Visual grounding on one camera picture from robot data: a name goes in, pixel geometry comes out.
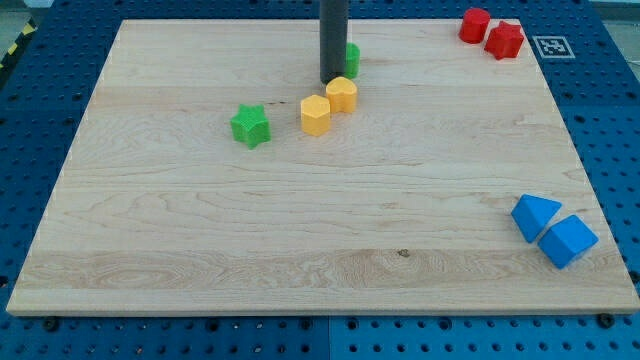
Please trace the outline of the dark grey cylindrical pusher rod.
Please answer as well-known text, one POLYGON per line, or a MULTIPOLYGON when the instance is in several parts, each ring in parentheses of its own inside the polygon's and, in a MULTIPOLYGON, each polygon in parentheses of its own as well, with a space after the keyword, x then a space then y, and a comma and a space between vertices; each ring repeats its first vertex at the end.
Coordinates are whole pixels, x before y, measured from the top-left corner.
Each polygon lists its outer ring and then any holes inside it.
POLYGON ((348 18, 347 0, 320 1, 320 80, 323 84, 345 73, 348 18))

